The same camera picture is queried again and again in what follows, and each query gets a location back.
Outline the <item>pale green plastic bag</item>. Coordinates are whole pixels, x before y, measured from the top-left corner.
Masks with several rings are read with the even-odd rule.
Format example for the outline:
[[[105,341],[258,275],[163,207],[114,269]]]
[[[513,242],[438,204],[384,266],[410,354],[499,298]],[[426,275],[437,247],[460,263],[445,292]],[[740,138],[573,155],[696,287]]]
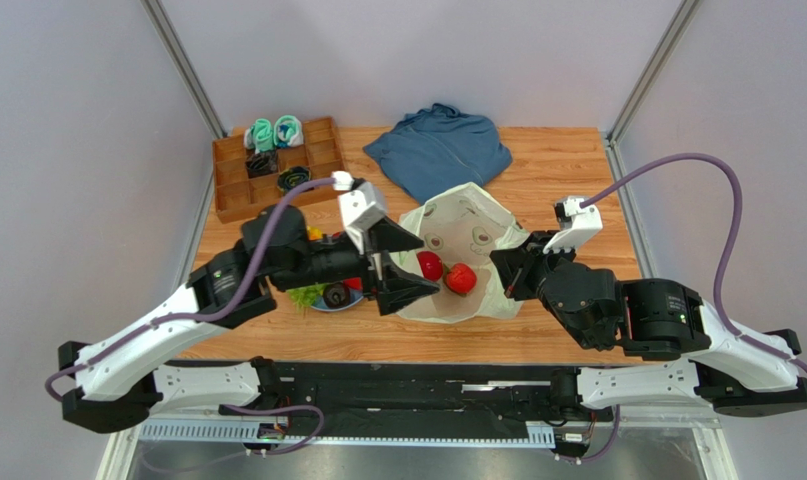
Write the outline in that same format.
[[[462,295],[439,280],[438,293],[403,308],[399,317],[442,324],[516,317],[522,303],[505,297],[489,254],[520,245],[529,232],[488,192],[471,182],[451,188],[403,214],[398,224],[423,240],[422,250],[437,255],[446,267],[463,263],[477,277],[472,291]]]

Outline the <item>cracked red apple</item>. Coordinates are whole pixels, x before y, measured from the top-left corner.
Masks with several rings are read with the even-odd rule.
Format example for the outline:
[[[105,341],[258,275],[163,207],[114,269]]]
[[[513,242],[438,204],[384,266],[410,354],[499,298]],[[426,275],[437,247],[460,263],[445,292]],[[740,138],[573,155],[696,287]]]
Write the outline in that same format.
[[[453,264],[446,270],[444,283],[447,288],[461,296],[471,293],[478,282],[476,272],[465,263]]]

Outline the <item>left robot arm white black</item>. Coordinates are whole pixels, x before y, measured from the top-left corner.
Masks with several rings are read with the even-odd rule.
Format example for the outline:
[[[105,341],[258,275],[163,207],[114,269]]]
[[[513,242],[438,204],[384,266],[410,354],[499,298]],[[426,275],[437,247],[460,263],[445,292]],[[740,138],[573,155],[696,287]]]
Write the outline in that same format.
[[[363,248],[345,235],[313,240],[298,208],[267,208],[243,225],[232,248],[194,271],[155,310],[106,340],[59,348],[59,371],[75,382],[61,398],[62,417],[95,433],[114,433],[184,408],[277,414],[286,395],[273,361],[182,366],[176,355],[274,311],[275,291],[356,278],[381,314],[394,314],[439,291],[437,283],[392,260],[395,252],[421,246],[386,217],[369,228]]]

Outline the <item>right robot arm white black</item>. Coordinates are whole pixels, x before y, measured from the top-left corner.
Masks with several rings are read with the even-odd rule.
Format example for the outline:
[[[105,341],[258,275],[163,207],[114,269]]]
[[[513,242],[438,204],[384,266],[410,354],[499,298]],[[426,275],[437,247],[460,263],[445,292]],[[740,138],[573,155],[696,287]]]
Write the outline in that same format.
[[[621,281],[609,269],[577,262],[572,250],[547,250],[555,235],[535,231],[517,247],[490,253],[505,296],[539,301],[585,350],[620,348],[643,362],[555,371],[552,410],[687,402],[742,418],[807,410],[792,330],[734,334],[697,292],[672,280]]]

